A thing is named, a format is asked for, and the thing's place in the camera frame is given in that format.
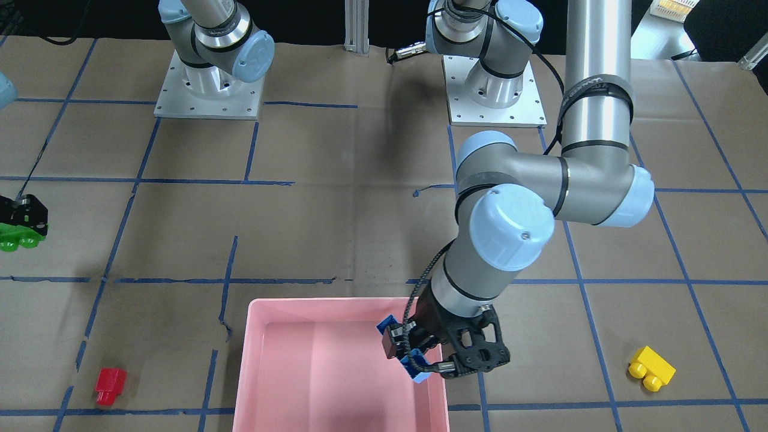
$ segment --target metal mounting plate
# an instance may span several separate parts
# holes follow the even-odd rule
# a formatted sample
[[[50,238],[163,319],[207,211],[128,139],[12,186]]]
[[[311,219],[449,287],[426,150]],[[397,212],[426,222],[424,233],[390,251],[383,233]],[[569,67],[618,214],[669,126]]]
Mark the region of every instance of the metal mounting plate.
[[[456,55],[442,57],[452,125],[536,128],[547,124],[531,63],[528,63],[523,71],[523,91],[518,101],[509,108],[494,109],[472,100],[464,87],[464,81],[477,61],[477,58]]]
[[[163,88],[157,98],[157,105],[154,106],[156,117],[258,119],[264,78],[252,83],[233,83],[237,88],[226,98],[202,99],[187,88],[184,82],[184,67],[178,54],[174,52]]]

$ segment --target pink tray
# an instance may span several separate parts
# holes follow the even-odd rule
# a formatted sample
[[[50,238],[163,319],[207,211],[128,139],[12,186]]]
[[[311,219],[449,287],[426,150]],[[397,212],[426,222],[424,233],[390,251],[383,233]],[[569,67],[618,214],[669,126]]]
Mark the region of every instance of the pink tray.
[[[387,360],[376,325],[405,298],[256,299],[233,432],[449,430],[445,382],[415,384]],[[438,348],[427,353],[441,359]]]

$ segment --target red block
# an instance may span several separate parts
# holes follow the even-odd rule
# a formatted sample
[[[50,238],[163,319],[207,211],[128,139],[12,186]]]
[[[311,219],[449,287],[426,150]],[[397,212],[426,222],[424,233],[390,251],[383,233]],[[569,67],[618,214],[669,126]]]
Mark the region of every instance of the red block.
[[[98,392],[96,403],[104,407],[110,407],[114,404],[114,399],[123,393],[125,378],[128,373],[116,367],[104,367],[98,373],[96,387],[94,391]]]

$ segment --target yellow toy brick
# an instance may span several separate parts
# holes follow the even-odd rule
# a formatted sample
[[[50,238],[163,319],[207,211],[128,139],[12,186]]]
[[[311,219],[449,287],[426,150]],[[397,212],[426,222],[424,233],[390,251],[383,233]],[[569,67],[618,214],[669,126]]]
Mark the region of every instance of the yellow toy brick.
[[[629,374],[643,380],[649,391],[659,391],[661,386],[669,384],[674,373],[675,368],[650,347],[637,350],[629,362]]]

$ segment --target cable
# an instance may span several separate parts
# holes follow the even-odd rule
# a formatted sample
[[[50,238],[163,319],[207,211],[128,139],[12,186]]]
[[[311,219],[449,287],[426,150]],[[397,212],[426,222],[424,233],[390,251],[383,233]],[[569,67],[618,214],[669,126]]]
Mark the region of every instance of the cable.
[[[16,199],[20,199],[22,195],[24,194],[24,190],[27,188],[27,183],[29,183],[29,179],[32,178],[32,173],[35,172],[35,168],[38,167],[38,164],[40,163],[40,159],[43,157],[43,152],[48,147],[48,140],[45,140],[45,143],[43,144],[43,148],[40,149],[40,153],[38,153],[38,158],[35,159],[35,164],[32,165],[32,169],[29,172],[29,175],[27,176],[27,179],[24,180],[24,184],[22,184],[22,188],[18,191],[18,195],[16,195]]]
[[[85,7],[83,8],[83,15],[80,17],[80,22],[78,23],[78,27],[74,30],[74,34],[72,35],[72,37],[67,39],[66,41],[55,41],[55,40],[53,40],[51,38],[45,37],[43,35],[40,35],[39,33],[35,32],[34,30],[31,30],[30,28],[28,28],[26,26],[26,24],[24,24],[23,22],[21,23],[22,24],[22,31],[30,32],[30,33],[32,33],[32,35],[37,36],[38,38],[40,38],[40,39],[42,39],[42,40],[44,40],[44,41],[46,41],[46,42],[48,42],[50,44],[53,44],[53,45],[58,45],[58,46],[71,45],[75,41],[78,40],[80,32],[82,31],[83,26],[85,25],[85,19],[88,17],[88,12],[91,9],[91,3],[92,2],[93,2],[93,0],[88,0],[87,2],[85,2]]]
[[[436,372],[436,369],[433,365],[424,367],[421,364],[416,363],[416,360],[413,359],[413,354],[411,354],[411,341],[409,340],[411,329],[408,326],[408,315],[411,313],[411,306],[413,305],[413,301],[416,299],[416,295],[419,293],[422,285],[427,282],[427,276],[429,276],[429,273],[432,271],[432,268],[435,267],[437,261],[440,260],[440,257],[448,251],[448,249],[451,247],[451,244],[453,244],[453,240],[449,241],[447,245],[443,246],[442,249],[440,249],[440,251],[432,259],[432,261],[429,262],[429,265],[427,265],[427,267],[424,269],[422,276],[416,282],[416,285],[413,287],[413,291],[411,291],[411,297],[408,298],[408,303],[406,304],[406,311],[402,315],[403,343],[406,346],[408,362],[411,364],[411,367],[419,372]]]

